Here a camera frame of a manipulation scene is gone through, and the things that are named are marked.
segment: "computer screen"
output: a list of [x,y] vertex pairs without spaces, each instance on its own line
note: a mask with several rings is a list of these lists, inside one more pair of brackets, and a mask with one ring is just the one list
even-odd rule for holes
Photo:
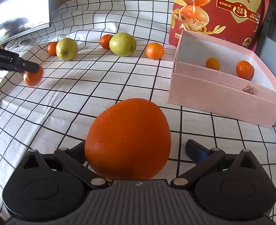
[[5,0],[0,4],[0,45],[48,27],[49,0]]

